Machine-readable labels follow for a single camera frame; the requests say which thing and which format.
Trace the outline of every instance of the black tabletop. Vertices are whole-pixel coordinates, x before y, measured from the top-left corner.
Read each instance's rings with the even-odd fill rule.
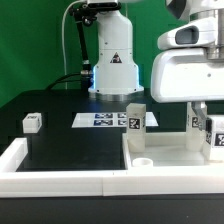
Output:
[[[71,128],[77,113],[125,112],[129,103],[144,103],[154,112],[159,128],[147,131],[183,131],[186,105],[157,104],[148,92],[126,102],[90,99],[80,90],[28,91],[0,109],[1,153],[16,137],[27,137],[28,155],[19,171],[122,170],[124,127]],[[37,134],[23,134],[27,113],[42,114],[43,126]]]
[[[29,153],[17,170],[124,169],[121,134],[125,128],[77,128],[76,113],[122,112],[130,102],[145,103],[159,123],[147,132],[185,131],[186,103],[158,104],[145,96],[127,102],[102,102],[79,90],[28,91],[0,109],[0,152],[16,137],[27,137]],[[208,102],[209,114],[224,114],[223,102]],[[40,112],[38,134],[24,135],[22,120]],[[142,195],[0,199],[7,223],[159,223],[222,224],[224,195]]]

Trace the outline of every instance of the printed marker sheet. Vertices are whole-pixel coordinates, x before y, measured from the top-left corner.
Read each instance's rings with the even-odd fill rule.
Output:
[[[118,113],[77,113],[72,128],[126,127],[126,112]],[[152,112],[146,113],[146,126],[155,127],[158,123]]]

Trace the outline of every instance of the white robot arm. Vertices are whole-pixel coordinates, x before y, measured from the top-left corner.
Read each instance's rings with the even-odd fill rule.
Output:
[[[158,47],[167,51],[153,64],[152,96],[158,102],[224,99],[224,1],[166,3],[177,18],[188,15],[190,22],[159,37]]]
[[[116,7],[118,0],[88,0],[89,8]],[[119,10],[97,14],[99,61],[94,67],[94,85],[90,97],[122,101],[142,94],[138,66],[133,61],[133,29],[128,18]]]

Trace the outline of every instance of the white cup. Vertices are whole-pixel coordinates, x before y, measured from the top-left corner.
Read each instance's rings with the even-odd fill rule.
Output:
[[[153,167],[153,161],[148,158],[137,158],[132,161],[132,166],[136,168],[149,168]]]

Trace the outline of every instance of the green wall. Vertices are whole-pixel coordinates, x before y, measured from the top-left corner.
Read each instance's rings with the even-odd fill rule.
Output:
[[[70,0],[2,0],[0,3],[0,106],[26,90],[44,89],[63,75],[61,20]],[[150,86],[150,71],[160,34],[180,25],[165,9],[165,0],[128,4],[134,26],[134,60],[140,82]],[[96,24],[85,28],[92,64],[97,62]],[[66,20],[68,73],[80,71],[81,54],[73,19]]]

